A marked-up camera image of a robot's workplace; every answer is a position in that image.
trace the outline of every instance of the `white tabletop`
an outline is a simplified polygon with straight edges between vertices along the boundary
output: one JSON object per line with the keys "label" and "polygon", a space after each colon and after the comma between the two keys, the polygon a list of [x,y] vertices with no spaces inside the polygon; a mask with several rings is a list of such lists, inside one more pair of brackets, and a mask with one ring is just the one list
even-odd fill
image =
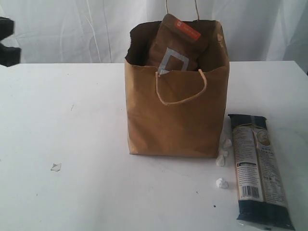
{"label": "white tabletop", "polygon": [[[294,62],[231,63],[226,114],[268,119],[298,231],[308,227],[307,98]],[[232,156],[218,167],[128,154],[123,64],[0,66],[1,231],[256,230],[238,211]]]}

